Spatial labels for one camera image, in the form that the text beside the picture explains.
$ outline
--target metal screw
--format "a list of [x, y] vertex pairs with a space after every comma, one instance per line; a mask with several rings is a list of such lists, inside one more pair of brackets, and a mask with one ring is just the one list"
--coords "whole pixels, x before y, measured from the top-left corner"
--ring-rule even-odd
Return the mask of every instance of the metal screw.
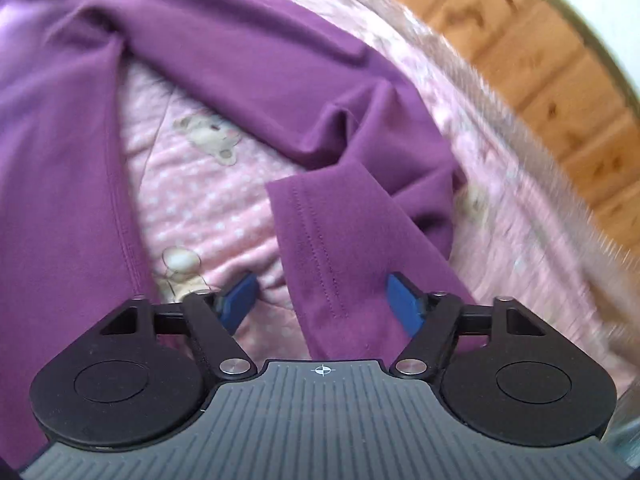
[[246, 359], [225, 359], [220, 363], [220, 370], [228, 375], [244, 374], [251, 369], [251, 364]]
[[420, 359], [402, 359], [396, 363], [396, 370], [402, 375], [418, 375], [427, 371], [428, 366]]

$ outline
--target teddy bear print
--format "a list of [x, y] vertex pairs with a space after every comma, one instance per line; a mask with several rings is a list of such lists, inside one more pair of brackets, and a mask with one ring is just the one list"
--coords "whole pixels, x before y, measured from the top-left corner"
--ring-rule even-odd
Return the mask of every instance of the teddy bear print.
[[167, 247], [162, 251], [162, 262], [166, 270], [156, 282], [169, 303], [177, 303], [191, 292], [210, 289], [200, 275], [202, 261], [195, 251], [185, 247]]
[[195, 112], [176, 120], [174, 128], [219, 164], [232, 166], [236, 163], [235, 146], [241, 139], [240, 129], [221, 116]]
[[475, 184], [468, 184], [455, 199], [459, 213], [469, 218], [474, 224], [485, 225], [492, 220], [491, 194], [488, 189]]

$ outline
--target black circular pad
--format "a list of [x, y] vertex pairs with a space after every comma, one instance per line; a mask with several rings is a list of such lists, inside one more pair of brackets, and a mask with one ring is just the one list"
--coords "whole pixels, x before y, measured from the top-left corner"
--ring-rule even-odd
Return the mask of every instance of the black circular pad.
[[506, 365], [495, 380], [511, 399], [529, 404], [555, 402], [571, 389], [571, 379], [560, 368], [532, 361]]
[[185, 422], [201, 405], [195, 362], [152, 338], [80, 338], [31, 383], [31, 406], [50, 438], [78, 447], [129, 447]]
[[75, 388], [78, 395], [93, 402], [120, 402], [140, 393], [148, 382], [148, 370], [137, 363], [103, 361], [82, 370]]
[[442, 378], [446, 405], [470, 428], [519, 446], [602, 436], [616, 405], [613, 381], [560, 337], [506, 335], [455, 356]]

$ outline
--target stitching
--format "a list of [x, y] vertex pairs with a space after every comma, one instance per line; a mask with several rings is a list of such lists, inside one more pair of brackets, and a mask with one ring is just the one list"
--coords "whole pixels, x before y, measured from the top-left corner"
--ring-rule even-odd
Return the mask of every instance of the stitching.
[[338, 306], [340, 306], [340, 310], [342, 311], [342, 314], [344, 315], [345, 318], [349, 317], [349, 313], [345, 310], [344, 308], [344, 304], [342, 303], [342, 300], [340, 299], [340, 293], [338, 291], [338, 281], [335, 279], [335, 275], [334, 275], [334, 269], [331, 266], [331, 260], [329, 259], [329, 253], [326, 250], [326, 246], [324, 245], [324, 239], [322, 238], [322, 231], [320, 230], [320, 227], [318, 225], [318, 218], [316, 215], [316, 210], [313, 208], [313, 204], [311, 202], [307, 202], [306, 204], [307, 208], [309, 209], [309, 212], [311, 213], [311, 220], [313, 222], [315, 231], [316, 231], [316, 235], [318, 236], [318, 240], [320, 242], [320, 248], [322, 249], [322, 252], [324, 253], [324, 259], [326, 260], [326, 264], [329, 267], [329, 274], [331, 275], [331, 280], [334, 284], [334, 293], [336, 298], [338, 299]]
[[326, 290], [326, 285], [324, 284], [324, 279], [322, 278], [322, 271], [320, 269], [320, 261], [318, 260], [318, 255], [316, 254], [316, 250], [314, 248], [313, 241], [312, 241], [311, 236], [309, 235], [308, 229], [306, 228], [306, 225], [305, 225], [305, 219], [304, 219], [304, 217], [302, 215], [302, 205], [300, 203], [300, 197], [298, 195], [298, 190], [296, 189], [296, 186], [292, 186], [291, 187], [291, 194], [293, 195], [293, 199], [295, 200], [296, 212], [298, 213], [298, 216], [300, 217], [301, 224], [302, 224], [302, 230], [305, 232], [306, 241], [309, 244], [309, 248], [311, 248], [311, 254], [313, 256], [314, 263], [316, 264], [316, 271], [318, 272], [318, 277], [320, 278], [320, 285], [322, 287], [322, 293], [324, 294], [324, 297], [325, 297], [325, 299], [326, 299], [326, 301], [328, 303], [329, 312], [331, 313], [331, 315], [335, 319], [335, 318], [337, 318], [337, 316], [335, 315], [331, 299], [329, 298], [329, 294], [327, 293], [327, 290]]

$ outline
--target crosshair marking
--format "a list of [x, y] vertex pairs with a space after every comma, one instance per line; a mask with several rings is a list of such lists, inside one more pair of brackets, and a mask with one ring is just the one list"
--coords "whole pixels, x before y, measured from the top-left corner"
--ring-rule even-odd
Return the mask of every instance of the crosshair marking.
[[321, 365], [318, 368], [314, 368], [314, 372], [318, 375], [325, 376], [330, 374], [331, 372], [335, 372], [335, 370], [333, 368], [329, 368], [326, 365]]

